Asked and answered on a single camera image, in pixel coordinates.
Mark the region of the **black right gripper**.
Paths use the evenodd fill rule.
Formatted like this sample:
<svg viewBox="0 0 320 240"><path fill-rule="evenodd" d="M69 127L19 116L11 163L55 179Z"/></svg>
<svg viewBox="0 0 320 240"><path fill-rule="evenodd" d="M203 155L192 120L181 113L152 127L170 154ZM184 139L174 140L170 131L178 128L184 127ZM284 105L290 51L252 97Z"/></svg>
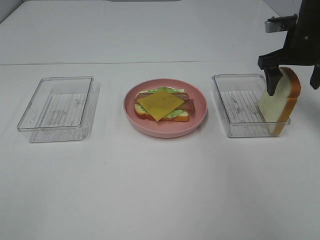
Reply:
<svg viewBox="0 0 320 240"><path fill-rule="evenodd" d="M314 66L310 85L314 90L320 87L320 2L303 0L297 15L296 24L286 31L283 48L258 57L269 96L282 78L279 65Z"/></svg>

